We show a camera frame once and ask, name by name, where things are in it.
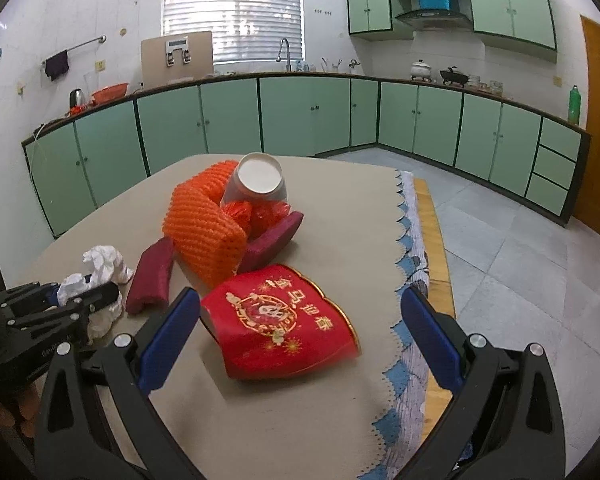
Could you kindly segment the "dark red foam strip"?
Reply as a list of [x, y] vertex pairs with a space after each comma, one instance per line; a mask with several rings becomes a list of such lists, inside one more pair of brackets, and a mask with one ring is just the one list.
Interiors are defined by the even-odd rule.
[[169, 237], [160, 238], [144, 250], [126, 296], [127, 314], [138, 315], [168, 304], [173, 261], [174, 245]]

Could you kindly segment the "orange foam fruit net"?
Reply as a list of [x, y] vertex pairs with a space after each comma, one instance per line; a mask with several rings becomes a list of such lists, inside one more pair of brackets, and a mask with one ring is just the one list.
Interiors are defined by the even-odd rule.
[[238, 274], [252, 242], [293, 211], [286, 202], [221, 200], [236, 160], [222, 160], [177, 185], [162, 232], [189, 270], [209, 288]]

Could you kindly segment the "red gold printed package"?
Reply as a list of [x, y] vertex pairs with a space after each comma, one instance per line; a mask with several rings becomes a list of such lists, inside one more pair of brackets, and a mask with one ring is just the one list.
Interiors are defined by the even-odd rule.
[[201, 314], [232, 379], [287, 379], [361, 354], [338, 304], [283, 264], [235, 275], [201, 300]]

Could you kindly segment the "dark red foam block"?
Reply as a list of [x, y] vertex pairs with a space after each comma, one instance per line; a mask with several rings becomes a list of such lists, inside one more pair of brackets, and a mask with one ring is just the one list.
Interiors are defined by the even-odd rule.
[[268, 266], [289, 244], [304, 219], [300, 211], [293, 211], [258, 238], [249, 242], [238, 266], [237, 273], [257, 271]]

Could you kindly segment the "white paper cup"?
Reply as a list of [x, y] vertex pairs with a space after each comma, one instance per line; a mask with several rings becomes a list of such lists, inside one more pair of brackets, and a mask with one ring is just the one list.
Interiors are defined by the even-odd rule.
[[264, 153], [245, 155], [227, 181], [221, 204], [231, 202], [284, 202], [286, 181], [276, 158]]

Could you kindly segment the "green lower kitchen cabinets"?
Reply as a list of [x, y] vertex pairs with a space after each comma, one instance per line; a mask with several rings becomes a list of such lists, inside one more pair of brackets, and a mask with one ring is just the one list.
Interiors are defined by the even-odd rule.
[[171, 84], [44, 125], [22, 142], [53, 236], [201, 154], [326, 156], [380, 146], [459, 174], [559, 224], [591, 138], [522, 104], [457, 87], [343, 75]]

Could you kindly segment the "chrome kitchen faucet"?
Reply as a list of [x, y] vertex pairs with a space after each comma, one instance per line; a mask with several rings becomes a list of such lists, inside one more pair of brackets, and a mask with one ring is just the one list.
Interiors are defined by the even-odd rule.
[[290, 44], [286, 37], [283, 37], [281, 40], [279, 40], [276, 61], [279, 63], [284, 63], [284, 70], [286, 73], [290, 73], [292, 71], [290, 58]]

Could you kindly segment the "steel electric kettle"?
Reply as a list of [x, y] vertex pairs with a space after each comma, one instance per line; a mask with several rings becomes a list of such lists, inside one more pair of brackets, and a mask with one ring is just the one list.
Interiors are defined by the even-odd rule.
[[76, 88], [69, 93], [69, 113], [71, 115], [81, 113], [87, 106], [87, 98], [84, 91]]

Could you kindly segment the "red plastic basin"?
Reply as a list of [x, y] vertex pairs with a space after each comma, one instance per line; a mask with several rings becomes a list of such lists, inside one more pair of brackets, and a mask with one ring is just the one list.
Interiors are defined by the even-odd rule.
[[113, 84], [105, 88], [96, 90], [91, 97], [91, 103], [94, 106], [104, 105], [110, 102], [117, 101], [126, 96], [128, 92], [129, 84], [122, 82], [122, 84]]

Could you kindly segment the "brown cardboard box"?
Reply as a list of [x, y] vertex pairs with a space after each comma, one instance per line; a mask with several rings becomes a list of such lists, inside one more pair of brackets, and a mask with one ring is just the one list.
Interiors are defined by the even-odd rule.
[[210, 76], [214, 72], [212, 32], [181, 32], [142, 40], [140, 65], [145, 89]]

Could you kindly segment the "metal towel bar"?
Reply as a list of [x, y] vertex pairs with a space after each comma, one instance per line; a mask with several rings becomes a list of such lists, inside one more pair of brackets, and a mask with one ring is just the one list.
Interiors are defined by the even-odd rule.
[[104, 44], [106, 41], [107, 41], [107, 36], [106, 35], [100, 35], [100, 36], [97, 36], [97, 37], [95, 37], [93, 39], [83, 41], [80, 44], [76, 44], [75, 46], [68, 48], [67, 52], [71, 52], [71, 51], [74, 51], [76, 49], [81, 49], [83, 47], [89, 46], [90, 44]]

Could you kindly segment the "window with white blinds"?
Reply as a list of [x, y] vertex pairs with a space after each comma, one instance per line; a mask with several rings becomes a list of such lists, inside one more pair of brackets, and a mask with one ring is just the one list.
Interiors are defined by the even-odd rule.
[[304, 58], [303, 0], [162, 0], [164, 36], [211, 32], [213, 61], [264, 62], [287, 39], [290, 58]]

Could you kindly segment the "black wok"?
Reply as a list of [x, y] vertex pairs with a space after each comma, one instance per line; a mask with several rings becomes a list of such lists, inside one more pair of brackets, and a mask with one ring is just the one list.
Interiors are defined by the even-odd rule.
[[445, 86], [460, 86], [460, 88], [464, 88], [469, 80], [469, 76], [458, 70], [456, 66], [440, 70], [440, 76], [442, 77], [442, 84]]

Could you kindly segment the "white cooking pot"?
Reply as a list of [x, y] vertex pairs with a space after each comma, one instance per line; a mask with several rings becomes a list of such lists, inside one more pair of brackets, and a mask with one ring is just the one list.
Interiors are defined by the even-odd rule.
[[431, 66], [425, 63], [423, 60], [418, 60], [411, 64], [411, 80], [419, 81], [432, 81], [432, 69]]

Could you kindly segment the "range hood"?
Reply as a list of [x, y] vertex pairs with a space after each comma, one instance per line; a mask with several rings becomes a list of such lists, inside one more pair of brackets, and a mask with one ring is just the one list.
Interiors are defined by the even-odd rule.
[[415, 32], [430, 30], [473, 30], [472, 21], [463, 13], [446, 9], [418, 9], [396, 17]]

